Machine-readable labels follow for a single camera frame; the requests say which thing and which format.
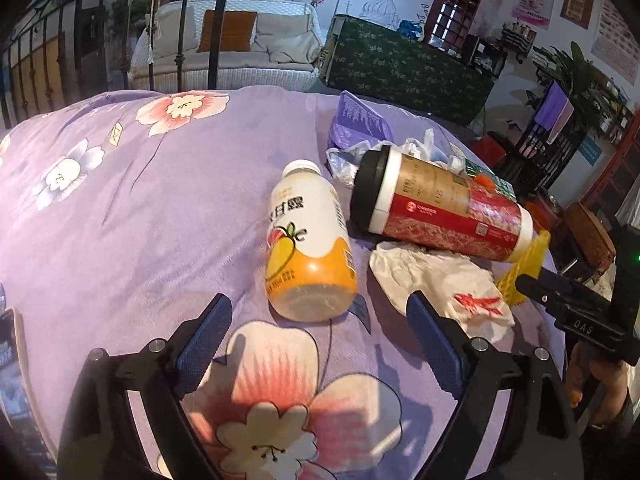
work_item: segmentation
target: mango illustration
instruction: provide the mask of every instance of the mango illustration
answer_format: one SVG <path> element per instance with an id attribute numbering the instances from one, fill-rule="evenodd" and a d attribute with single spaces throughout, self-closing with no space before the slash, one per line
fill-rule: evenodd
<path id="1" fill-rule="evenodd" d="M 269 233 L 267 242 L 271 247 L 269 259 L 267 261 L 267 280 L 274 278 L 292 259 L 296 252 L 296 226 L 289 222 L 286 228 L 275 227 Z"/>
<path id="2" fill-rule="evenodd" d="M 274 227 L 267 236 L 267 245 L 273 247 L 273 245 L 283 236 L 287 235 L 287 231 L 284 227 Z"/>

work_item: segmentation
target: blue gripper pad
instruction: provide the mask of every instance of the blue gripper pad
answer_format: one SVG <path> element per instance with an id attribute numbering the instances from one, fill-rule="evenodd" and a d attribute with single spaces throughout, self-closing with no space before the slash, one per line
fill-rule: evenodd
<path id="1" fill-rule="evenodd" d="M 438 316 L 437 312 L 430 304 L 428 308 L 424 305 L 420 294 L 414 292 L 409 296 L 406 302 L 409 326 L 414 331 L 440 387 L 454 399 L 460 400 L 465 382 L 463 364 L 433 316 Z"/>
<path id="2" fill-rule="evenodd" d="M 231 301 L 222 296 L 209 315 L 184 347 L 175 365 L 178 371 L 178 383 L 174 388 L 178 398 L 194 392 L 207 371 L 213 356 L 218 350 L 232 319 Z"/>

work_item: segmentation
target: black lid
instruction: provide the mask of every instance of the black lid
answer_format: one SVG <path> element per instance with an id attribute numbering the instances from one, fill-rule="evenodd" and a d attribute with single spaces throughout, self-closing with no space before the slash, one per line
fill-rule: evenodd
<path id="1" fill-rule="evenodd" d="M 350 219 L 358 229 L 369 232 L 369 223 L 376 208 L 378 194 L 385 177 L 386 162 L 389 159 L 390 146 L 382 150 L 369 150 L 362 157 L 360 169 L 356 173 L 351 194 Z"/>

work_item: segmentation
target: pink flower pattern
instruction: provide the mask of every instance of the pink flower pattern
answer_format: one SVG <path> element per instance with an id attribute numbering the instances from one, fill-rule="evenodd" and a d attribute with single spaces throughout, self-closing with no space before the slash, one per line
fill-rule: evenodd
<path id="1" fill-rule="evenodd" d="M 367 374 L 318 390 L 319 357 L 304 330 L 254 321 L 230 338 L 182 402 L 226 478 L 335 480 L 376 466 L 401 437 L 396 393 Z M 168 471 L 162 457 L 160 471 Z"/>
<path id="2" fill-rule="evenodd" d="M 152 124 L 149 137 L 188 124 L 191 119 L 203 119 L 223 112 L 229 102 L 229 94 L 206 90 L 190 90 L 171 94 L 147 103 L 138 110 L 136 120 L 140 124 Z"/>

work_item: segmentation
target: crumpled white plastic bag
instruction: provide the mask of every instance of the crumpled white plastic bag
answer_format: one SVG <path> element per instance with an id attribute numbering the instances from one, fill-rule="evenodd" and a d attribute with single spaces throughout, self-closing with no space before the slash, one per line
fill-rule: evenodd
<path id="1" fill-rule="evenodd" d="M 424 132 L 422 142 L 409 138 L 402 146 L 396 146 L 388 140 L 381 140 L 372 146 L 368 140 L 363 140 L 346 150 L 329 148 L 326 150 L 326 158 L 329 161 L 329 168 L 333 177 L 348 187 L 353 187 L 353 181 L 356 178 L 363 155 L 369 150 L 381 150 L 382 146 L 385 145 L 391 146 L 392 149 L 400 150 L 405 155 L 419 158 L 424 162 L 430 162 L 431 152 L 433 151 L 433 128 L 429 128 Z"/>
<path id="2" fill-rule="evenodd" d="M 406 300 L 422 291 L 438 314 L 455 319 L 469 337 L 500 341 L 515 322 L 488 270 L 462 254 L 381 242 L 369 267 L 389 301 L 406 316 Z"/>

